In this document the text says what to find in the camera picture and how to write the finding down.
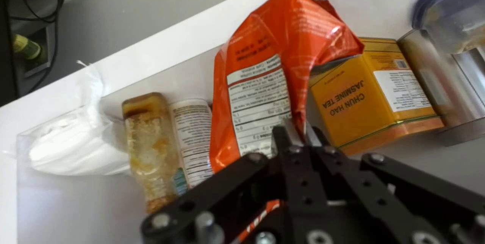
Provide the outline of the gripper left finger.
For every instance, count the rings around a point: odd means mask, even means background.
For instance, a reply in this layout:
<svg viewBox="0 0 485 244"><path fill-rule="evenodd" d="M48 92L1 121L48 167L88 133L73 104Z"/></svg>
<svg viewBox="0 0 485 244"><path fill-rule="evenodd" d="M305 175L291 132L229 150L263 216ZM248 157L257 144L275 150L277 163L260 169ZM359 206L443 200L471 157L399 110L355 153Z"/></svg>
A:
<svg viewBox="0 0 485 244"><path fill-rule="evenodd" d="M311 244L326 196L314 157L328 145L316 127L303 138L289 121L272 130L276 154L249 153L150 214L143 244Z"/></svg>

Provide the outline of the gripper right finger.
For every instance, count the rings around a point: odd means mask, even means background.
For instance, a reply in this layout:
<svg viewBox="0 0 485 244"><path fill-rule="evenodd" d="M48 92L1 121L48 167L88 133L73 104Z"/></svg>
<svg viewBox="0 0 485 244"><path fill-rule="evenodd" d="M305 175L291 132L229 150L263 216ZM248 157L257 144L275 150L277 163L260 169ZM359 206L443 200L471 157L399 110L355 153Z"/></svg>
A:
<svg viewBox="0 0 485 244"><path fill-rule="evenodd" d="M485 196L379 153L360 160L307 126L335 244L485 244Z"/></svg>

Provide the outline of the orange snack packet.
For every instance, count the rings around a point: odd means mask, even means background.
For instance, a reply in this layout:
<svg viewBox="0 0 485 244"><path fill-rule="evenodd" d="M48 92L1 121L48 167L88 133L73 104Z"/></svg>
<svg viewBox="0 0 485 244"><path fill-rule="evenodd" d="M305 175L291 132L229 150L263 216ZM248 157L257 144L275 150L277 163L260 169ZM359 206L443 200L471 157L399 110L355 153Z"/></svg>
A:
<svg viewBox="0 0 485 244"><path fill-rule="evenodd" d="M303 138L312 68L362 51L326 0L268 0L250 13L214 59L214 174L249 153L273 158L272 130L286 121ZM321 218L328 238L322 240L333 242L327 213L328 205Z"/></svg>

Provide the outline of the white shelf unit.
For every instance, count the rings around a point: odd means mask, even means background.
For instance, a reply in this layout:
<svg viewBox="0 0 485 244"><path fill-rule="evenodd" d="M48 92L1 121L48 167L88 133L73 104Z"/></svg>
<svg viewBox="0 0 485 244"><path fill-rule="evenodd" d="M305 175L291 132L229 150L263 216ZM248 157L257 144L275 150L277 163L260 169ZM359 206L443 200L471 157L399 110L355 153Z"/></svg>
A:
<svg viewBox="0 0 485 244"><path fill-rule="evenodd" d="M83 104L90 73L104 83L100 108L160 91L171 101L213 97L220 48L267 0L68 0L59 57L75 72L0 107L0 244L141 244L141 187L127 174L64 177L32 170L17 136ZM331 0L358 36L398 39L417 0Z"/></svg>

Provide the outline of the white labelled bottle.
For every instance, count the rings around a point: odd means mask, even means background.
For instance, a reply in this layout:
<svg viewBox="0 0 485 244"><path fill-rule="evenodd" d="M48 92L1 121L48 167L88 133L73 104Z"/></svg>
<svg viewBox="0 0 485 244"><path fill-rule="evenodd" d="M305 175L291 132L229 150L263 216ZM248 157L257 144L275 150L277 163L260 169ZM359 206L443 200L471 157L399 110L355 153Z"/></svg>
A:
<svg viewBox="0 0 485 244"><path fill-rule="evenodd" d="M201 99L175 102L169 111L181 163L174 175L175 192L180 196L213 175L209 158L212 112Z"/></svg>

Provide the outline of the amber honey bottle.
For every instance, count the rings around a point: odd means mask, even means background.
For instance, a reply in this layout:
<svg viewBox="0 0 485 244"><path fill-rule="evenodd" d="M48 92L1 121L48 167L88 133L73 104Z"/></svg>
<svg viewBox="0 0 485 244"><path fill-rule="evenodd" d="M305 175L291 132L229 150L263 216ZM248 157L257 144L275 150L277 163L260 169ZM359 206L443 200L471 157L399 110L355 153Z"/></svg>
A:
<svg viewBox="0 0 485 244"><path fill-rule="evenodd" d="M149 214L177 198L180 158L167 100L159 92L122 103L132 175L144 191Z"/></svg>

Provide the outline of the yellow tea tin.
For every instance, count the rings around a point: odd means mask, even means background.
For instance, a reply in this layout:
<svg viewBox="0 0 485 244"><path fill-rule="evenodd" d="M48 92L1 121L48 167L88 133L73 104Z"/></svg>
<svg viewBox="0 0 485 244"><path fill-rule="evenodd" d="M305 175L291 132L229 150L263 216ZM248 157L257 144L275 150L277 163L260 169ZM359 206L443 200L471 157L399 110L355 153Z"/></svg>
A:
<svg viewBox="0 0 485 244"><path fill-rule="evenodd" d="M361 41L362 55L309 83L329 142L354 155L443 128L398 42L386 38Z"/></svg>

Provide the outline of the silver metal canister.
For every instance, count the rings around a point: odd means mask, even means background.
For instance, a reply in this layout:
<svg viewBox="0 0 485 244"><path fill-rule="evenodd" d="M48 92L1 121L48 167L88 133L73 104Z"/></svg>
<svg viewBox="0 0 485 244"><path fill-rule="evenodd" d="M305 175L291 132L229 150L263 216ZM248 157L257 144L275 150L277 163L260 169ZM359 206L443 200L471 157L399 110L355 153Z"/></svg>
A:
<svg viewBox="0 0 485 244"><path fill-rule="evenodd" d="M438 50L424 31L410 31L398 45L444 128L445 146L485 138L485 43L458 54Z"/></svg>

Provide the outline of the white plastic bag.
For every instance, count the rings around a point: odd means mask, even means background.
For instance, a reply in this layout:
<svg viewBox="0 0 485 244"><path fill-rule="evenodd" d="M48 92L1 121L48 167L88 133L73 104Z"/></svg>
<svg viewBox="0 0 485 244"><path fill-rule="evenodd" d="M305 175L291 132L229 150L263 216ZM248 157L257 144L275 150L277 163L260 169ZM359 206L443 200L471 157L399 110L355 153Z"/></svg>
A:
<svg viewBox="0 0 485 244"><path fill-rule="evenodd" d="M60 176L129 175L124 125L101 108L105 84L95 66L69 89L79 105L17 136L17 160L38 172Z"/></svg>

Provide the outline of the clear container with blue lid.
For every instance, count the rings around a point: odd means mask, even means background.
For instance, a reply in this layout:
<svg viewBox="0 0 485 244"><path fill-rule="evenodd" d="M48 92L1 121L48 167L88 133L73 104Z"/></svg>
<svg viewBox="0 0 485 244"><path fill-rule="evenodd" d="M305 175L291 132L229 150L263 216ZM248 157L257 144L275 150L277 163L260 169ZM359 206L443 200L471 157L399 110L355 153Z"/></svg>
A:
<svg viewBox="0 0 485 244"><path fill-rule="evenodd" d="M444 53L485 46L485 0L418 0L411 25Z"/></svg>

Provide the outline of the yellow green bottle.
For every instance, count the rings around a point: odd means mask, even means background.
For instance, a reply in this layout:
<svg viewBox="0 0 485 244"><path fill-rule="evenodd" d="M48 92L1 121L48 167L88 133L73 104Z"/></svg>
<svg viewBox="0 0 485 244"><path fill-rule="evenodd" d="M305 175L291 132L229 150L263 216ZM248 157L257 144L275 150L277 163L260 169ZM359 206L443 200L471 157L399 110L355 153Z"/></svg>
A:
<svg viewBox="0 0 485 244"><path fill-rule="evenodd" d="M13 37L13 53L25 60L34 60L42 52L42 47L23 35L16 34Z"/></svg>

